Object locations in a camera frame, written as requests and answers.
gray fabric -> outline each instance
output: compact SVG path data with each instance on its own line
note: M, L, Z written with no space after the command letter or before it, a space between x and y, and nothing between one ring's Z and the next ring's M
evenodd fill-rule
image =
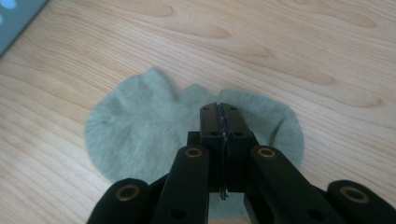
M238 107L261 145L278 148L300 166L304 137L288 106L245 91L216 97L198 85L176 92L155 69L123 81L91 111L85 127L90 158L113 182L132 177L150 184L169 172L187 133L199 131L199 109L213 102ZM224 202L211 194L209 217L245 216L242 199L231 194Z

light wooden surface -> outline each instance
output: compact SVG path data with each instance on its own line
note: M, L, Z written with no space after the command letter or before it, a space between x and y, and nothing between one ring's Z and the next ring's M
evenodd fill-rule
M84 122L152 66L179 89L288 104L312 184L350 179L396 206L393 0L53 0L0 61L1 223L87 220L110 183L88 158Z

